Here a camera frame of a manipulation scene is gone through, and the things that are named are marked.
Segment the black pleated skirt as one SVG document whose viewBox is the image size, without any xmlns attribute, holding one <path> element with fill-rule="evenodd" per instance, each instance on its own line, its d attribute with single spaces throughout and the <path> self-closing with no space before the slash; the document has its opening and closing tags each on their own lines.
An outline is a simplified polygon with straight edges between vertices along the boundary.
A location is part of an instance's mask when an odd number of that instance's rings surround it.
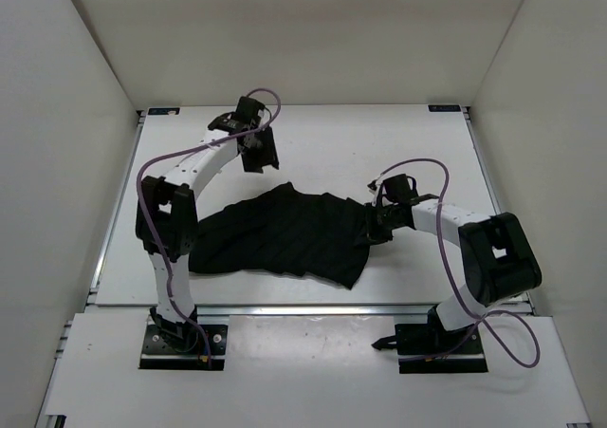
<svg viewBox="0 0 607 428">
<path fill-rule="evenodd" d="M 351 289 L 369 253 L 364 205 L 287 182 L 199 221 L 189 271 L 312 275 Z"/>
</svg>

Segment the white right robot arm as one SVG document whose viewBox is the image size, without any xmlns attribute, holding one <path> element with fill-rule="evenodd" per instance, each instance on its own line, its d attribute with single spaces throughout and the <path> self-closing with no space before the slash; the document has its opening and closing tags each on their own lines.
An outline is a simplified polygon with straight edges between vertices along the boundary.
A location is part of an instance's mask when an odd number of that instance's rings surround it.
<svg viewBox="0 0 607 428">
<path fill-rule="evenodd" d="M 450 282 L 451 298 L 429 315 L 426 344 L 447 352 L 459 341 L 459 330 L 478 322 L 498 303 L 537 288 L 543 280 L 540 266 L 515 214 L 477 214 L 428 198 L 417 203 L 365 205 L 367 239 L 382 244 L 393 230 L 410 228 L 436 236 L 445 268 L 447 242 L 461 252 L 465 284 Z"/>
</svg>

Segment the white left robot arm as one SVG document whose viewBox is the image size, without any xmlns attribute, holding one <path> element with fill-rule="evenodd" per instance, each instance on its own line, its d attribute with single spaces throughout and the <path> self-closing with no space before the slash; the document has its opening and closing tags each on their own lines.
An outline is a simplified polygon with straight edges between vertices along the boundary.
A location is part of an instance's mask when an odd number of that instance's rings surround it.
<svg viewBox="0 0 607 428">
<path fill-rule="evenodd" d="M 197 235 L 196 201 L 212 179 L 240 157 L 244 170 L 261 173 L 279 167 L 273 131 L 229 135 L 209 130 L 195 147 L 155 157 L 143 164 L 136 180 L 136 236 L 152 262 L 157 306 L 154 322 L 178 350 L 195 345 L 198 326 L 190 290 L 189 254 Z"/>
</svg>

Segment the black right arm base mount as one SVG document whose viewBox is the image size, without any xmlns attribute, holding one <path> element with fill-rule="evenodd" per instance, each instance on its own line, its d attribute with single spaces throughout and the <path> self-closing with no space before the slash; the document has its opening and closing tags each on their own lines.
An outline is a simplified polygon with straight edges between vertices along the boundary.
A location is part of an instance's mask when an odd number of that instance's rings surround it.
<svg viewBox="0 0 607 428">
<path fill-rule="evenodd" d="M 395 350 L 402 375 L 488 372 L 477 328 L 441 332 L 428 324 L 396 324 L 395 334 L 376 340 L 372 348 Z"/>
</svg>

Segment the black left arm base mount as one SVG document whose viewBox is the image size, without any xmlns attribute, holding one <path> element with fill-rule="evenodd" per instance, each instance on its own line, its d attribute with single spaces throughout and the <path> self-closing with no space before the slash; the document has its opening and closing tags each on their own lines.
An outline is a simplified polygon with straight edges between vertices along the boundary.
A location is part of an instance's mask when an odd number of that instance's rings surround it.
<svg viewBox="0 0 607 428">
<path fill-rule="evenodd" d="M 150 308 L 138 368 L 142 370 L 223 371 L 229 326 L 166 322 Z"/>
</svg>

